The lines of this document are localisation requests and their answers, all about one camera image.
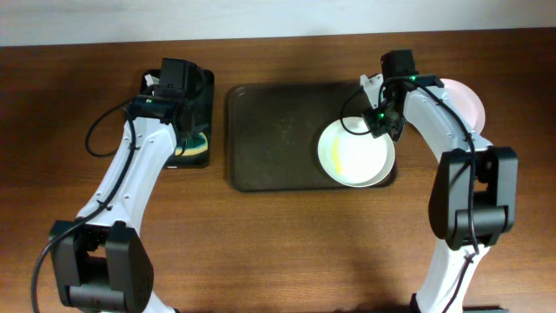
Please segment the green and yellow sponge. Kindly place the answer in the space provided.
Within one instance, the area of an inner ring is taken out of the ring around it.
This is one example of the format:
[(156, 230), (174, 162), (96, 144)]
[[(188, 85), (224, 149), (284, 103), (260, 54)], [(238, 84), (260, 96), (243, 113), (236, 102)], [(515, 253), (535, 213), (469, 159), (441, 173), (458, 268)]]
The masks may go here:
[(197, 133), (184, 139), (177, 144), (175, 149), (176, 157), (192, 157), (202, 154), (209, 149), (209, 140), (203, 132)]

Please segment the cream white plate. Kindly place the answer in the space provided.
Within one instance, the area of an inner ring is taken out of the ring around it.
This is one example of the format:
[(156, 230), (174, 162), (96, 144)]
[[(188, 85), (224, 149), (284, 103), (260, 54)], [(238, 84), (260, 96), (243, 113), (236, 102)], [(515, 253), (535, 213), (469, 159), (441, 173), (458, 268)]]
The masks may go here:
[(362, 135), (366, 129), (362, 117), (344, 117), (321, 133), (318, 160), (337, 183), (353, 188), (375, 186), (394, 168), (395, 148), (390, 136)]

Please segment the pale pink plate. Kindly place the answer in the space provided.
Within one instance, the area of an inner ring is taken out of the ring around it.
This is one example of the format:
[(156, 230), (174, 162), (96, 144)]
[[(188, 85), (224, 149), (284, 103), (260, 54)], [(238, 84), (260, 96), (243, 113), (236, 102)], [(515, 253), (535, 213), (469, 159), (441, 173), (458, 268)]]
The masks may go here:
[(465, 84), (448, 78), (441, 78), (452, 104), (458, 109), (467, 123), (477, 133), (481, 133), (486, 122), (484, 105), (478, 95)]

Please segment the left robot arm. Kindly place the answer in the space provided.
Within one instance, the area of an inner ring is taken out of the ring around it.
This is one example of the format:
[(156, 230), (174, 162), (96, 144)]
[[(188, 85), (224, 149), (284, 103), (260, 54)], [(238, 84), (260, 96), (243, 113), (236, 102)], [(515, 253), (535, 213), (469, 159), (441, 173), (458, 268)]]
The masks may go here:
[(117, 105), (122, 141), (92, 198), (72, 221), (56, 221), (50, 256), (62, 304), (82, 312), (171, 312), (154, 292), (154, 268), (140, 238), (156, 180), (172, 158), (208, 139), (213, 87), (150, 86)]

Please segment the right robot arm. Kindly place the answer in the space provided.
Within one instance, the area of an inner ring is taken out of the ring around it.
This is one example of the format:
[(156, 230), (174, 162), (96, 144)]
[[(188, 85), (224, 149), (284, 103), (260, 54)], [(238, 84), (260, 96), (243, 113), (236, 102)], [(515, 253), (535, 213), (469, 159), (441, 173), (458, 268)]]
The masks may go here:
[(461, 312), (482, 258), (514, 225), (518, 157), (495, 147), (468, 120), (480, 105), (458, 97), (435, 75), (361, 76), (370, 102), (364, 113), (369, 132), (396, 139), (413, 125), (439, 165), (428, 204), (436, 237), (424, 283), (413, 294), (413, 312)]

